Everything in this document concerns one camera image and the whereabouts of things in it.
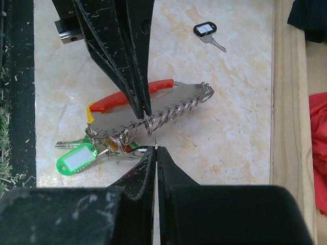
black key tag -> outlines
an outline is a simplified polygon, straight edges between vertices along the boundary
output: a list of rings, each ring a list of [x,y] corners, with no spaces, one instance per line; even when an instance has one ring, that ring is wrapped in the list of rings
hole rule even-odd
[[[205,35],[214,33],[216,30],[217,30],[216,24],[214,24],[210,21],[202,23],[202,24],[197,24],[193,28],[193,32],[199,37],[203,37]]]

wooden board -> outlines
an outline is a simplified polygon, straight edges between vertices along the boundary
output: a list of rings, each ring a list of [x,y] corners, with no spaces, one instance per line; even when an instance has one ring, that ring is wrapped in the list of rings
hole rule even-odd
[[[316,242],[305,36],[287,24],[292,2],[274,3],[271,184],[295,197]]]
[[[306,43],[309,95],[327,92],[327,45]],[[327,244],[327,217],[317,211],[318,245]]]

white label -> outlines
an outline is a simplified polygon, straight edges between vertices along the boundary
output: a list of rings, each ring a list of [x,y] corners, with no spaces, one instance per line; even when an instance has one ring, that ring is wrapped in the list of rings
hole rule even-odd
[[[75,168],[81,166],[81,164],[91,160],[93,157],[92,152],[85,146],[72,156],[68,157],[65,160],[65,163],[70,170],[74,170]]]
[[[197,27],[196,29],[199,31],[200,34],[207,33],[213,30],[213,28],[209,24]]]

marble table surface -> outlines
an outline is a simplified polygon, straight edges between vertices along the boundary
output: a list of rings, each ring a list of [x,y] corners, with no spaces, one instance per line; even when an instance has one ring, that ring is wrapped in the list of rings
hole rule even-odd
[[[118,88],[93,62],[84,41],[62,44],[52,1],[34,2],[37,186],[108,186],[135,161],[104,159],[67,177],[56,170],[67,150],[54,145],[82,138],[87,105]],[[137,142],[154,145],[156,138],[200,184],[268,184],[272,12],[272,0],[155,0],[149,81],[205,81],[215,94],[193,115],[169,122],[151,138],[141,127]],[[226,53],[194,35],[193,26],[206,21],[217,25],[213,37]]]

green key tag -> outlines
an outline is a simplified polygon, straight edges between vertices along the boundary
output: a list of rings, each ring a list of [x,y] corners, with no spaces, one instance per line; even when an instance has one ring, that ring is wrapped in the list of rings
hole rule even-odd
[[[92,163],[98,155],[97,148],[91,143],[83,143],[57,161],[58,171],[66,176],[73,175]]]

